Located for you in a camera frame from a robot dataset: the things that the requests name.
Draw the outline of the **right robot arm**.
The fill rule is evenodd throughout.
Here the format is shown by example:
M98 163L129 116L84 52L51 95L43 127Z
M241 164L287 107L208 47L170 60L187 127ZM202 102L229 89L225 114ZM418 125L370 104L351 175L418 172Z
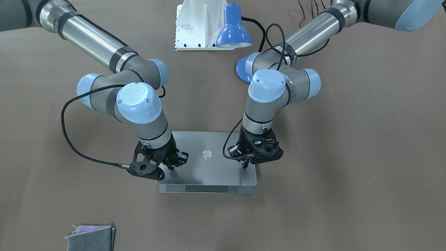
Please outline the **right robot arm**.
M117 173L67 149L60 109L72 97L78 78L103 70L36 16L40 1L1 1L1 177L37 170ZM141 56L163 56L173 27L175 0L73 0L97 24L132 45Z

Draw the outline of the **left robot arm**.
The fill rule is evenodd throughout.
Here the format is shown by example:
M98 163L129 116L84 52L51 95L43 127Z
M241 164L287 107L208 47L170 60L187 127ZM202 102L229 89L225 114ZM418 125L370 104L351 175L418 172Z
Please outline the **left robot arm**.
M314 97L322 85L315 70L293 66L323 49L332 36L358 22L416 31L444 7L444 0L334 0L292 36L265 52L242 57L236 73L249 82L247 102L237 123L241 126L239 139L234 146L223 146L223 156L240 162L243 168L283 156L271 128L277 110Z

